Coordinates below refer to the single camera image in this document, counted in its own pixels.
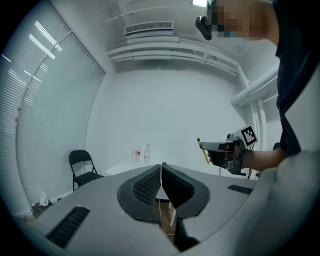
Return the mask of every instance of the white wall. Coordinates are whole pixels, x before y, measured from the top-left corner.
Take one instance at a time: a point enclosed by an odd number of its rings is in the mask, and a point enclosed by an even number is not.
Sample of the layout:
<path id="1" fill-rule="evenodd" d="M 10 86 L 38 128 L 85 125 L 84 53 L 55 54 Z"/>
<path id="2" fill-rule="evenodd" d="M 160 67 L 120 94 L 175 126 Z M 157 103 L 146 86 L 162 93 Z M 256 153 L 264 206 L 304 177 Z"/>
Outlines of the white wall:
<path id="1" fill-rule="evenodd" d="M 100 172 L 151 144 L 151 158 L 208 173 L 197 138 L 225 141 L 246 125 L 229 99 L 239 88 L 229 75 L 197 70 L 135 70 L 104 82 L 94 102 L 86 144 Z"/>
<path id="2" fill-rule="evenodd" d="M 114 76 L 115 70 L 107 55 L 104 37 L 100 35 L 103 31 L 94 25 L 92 16 L 88 14 L 90 12 L 86 12 L 85 6 L 81 5 L 82 2 L 77 0 L 51 0 L 51 2 L 104 71 L 109 76 Z"/>
<path id="3" fill-rule="evenodd" d="M 277 47 L 268 40 L 256 41 L 242 57 L 240 65 L 246 77 L 254 82 L 279 61 Z"/>

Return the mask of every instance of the black mesh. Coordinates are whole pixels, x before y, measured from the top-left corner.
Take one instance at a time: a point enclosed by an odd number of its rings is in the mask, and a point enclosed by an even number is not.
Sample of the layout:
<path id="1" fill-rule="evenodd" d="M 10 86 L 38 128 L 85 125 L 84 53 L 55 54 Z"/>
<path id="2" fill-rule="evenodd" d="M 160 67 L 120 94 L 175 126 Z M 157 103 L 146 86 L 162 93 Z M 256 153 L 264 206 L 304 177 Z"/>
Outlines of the black mesh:
<path id="1" fill-rule="evenodd" d="M 76 233 L 77 229 L 80 227 L 81 223 L 85 220 L 90 210 L 82 207 L 76 206 L 72 211 L 47 235 L 51 242 L 57 246 L 64 248 L 73 235 Z"/>
<path id="2" fill-rule="evenodd" d="M 153 206 L 160 188 L 160 172 L 153 171 L 133 186 L 134 196 L 148 206 Z"/>
<path id="3" fill-rule="evenodd" d="M 160 164 L 125 181 L 117 191 L 121 208 L 133 219 L 159 223 L 160 218 L 154 209 L 160 189 Z"/>
<path id="4" fill-rule="evenodd" d="M 195 188 L 167 169 L 162 169 L 162 186 L 174 208 L 187 202 L 194 194 Z"/>
<path id="5" fill-rule="evenodd" d="M 178 219 L 195 217 L 210 200 L 210 191 L 205 184 L 162 164 L 162 187 L 176 209 Z"/>

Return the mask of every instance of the gray surface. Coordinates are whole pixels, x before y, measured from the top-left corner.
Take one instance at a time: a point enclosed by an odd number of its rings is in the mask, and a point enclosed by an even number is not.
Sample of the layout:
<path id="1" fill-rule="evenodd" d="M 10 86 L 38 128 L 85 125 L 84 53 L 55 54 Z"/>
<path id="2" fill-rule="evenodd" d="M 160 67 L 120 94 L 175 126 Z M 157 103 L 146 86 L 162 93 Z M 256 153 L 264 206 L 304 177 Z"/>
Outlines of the gray surface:
<path id="1" fill-rule="evenodd" d="M 210 201 L 200 215 L 183 220 L 187 234 L 199 241 L 203 241 L 221 228 L 248 199 L 248 194 L 228 189 L 228 187 L 235 184 L 253 189 L 257 183 L 255 180 L 217 176 L 177 165 L 169 166 L 202 182 L 210 190 Z"/>
<path id="2" fill-rule="evenodd" d="M 174 255 L 176 247 L 159 225 L 134 220 L 120 207 L 117 190 L 142 167 L 94 180 L 45 211 L 35 228 L 47 235 L 75 206 L 90 209 L 66 250 L 77 255 Z"/>
<path id="3" fill-rule="evenodd" d="M 300 227 L 320 191 L 320 152 L 300 153 L 265 170 L 258 181 L 171 167 L 204 183 L 210 201 L 199 216 L 183 220 L 186 233 L 201 241 L 183 255 L 261 255 L 275 250 Z M 78 255 L 177 255 L 158 225 L 122 211 L 117 190 L 143 167 L 86 184 L 50 207 L 35 227 L 46 235 L 74 206 L 91 209 L 66 249 Z M 250 195 L 228 189 L 253 188 Z"/>
<path id="4" fill-rule="evenodd" d="M 276 169 L 265 170 L 261 174 L 260 179 L 256 182 L 252 193 L 247 197 L 246 201 L 237 209 L 237 211 L 233 212 L 231 218 L 222 226 L 220 225 L 220 229 L 215 230 L 215 232 L 210 234 L 210 236 L 200 245 L 195 246 L 182 254 L 186 256 L 238 255 L 237 248 L 239 243 L 251 232 L 253 226 L 256 224 L 259 214 L 261 213 L 261 209 L 266 204 L 271 184 L 275 179 L 275 173 Z M 217 225 L 218 220 L 212 219 L 212 222 Z M 211 222 L 206 222 L 206 225 L 210 227 Z"/>
<path id="5" fill-rule="evenodd" d="M 319 198 L 319 159 L 320 150 L 304 151 L 279 165 L 267 202 L 239 244 L 238 255 L 272 255 L 299 230 Z"/>

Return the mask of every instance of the black chair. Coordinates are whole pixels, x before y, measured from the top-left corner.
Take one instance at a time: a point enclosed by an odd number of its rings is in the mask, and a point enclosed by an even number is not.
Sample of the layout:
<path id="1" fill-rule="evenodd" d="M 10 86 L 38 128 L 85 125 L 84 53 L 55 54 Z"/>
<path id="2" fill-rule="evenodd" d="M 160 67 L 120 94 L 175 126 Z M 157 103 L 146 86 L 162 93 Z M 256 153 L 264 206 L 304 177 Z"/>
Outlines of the black chair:
<path id="1" fill-rule="evenodd" d="M 91 163 L 92 163 L 92 172 L 86 172 L 84 174 L 76 176 L 72 165 L 74 165 L 76 163 L 79 163 L 79 162 L 84 162 L 84 161 L 91 161 Z M 91 181 L 94 181 L 96 179 L 104 177 L 104 176 L 99 175 L 97 173 L 97 170 L 95 168 L 94 162 L 92 162 L 90 154 L 85 150 L 72 151 L 69 154 L 69 163 L 70 163 L 71 170 L 72 170 L 72 173 L 73 173 L 73 183 L 72 183 L 73 191 L 75 191 L 75 183 L 77 183 L 78 186 L 81 187 L 86 183 L 89 183 Z"/>

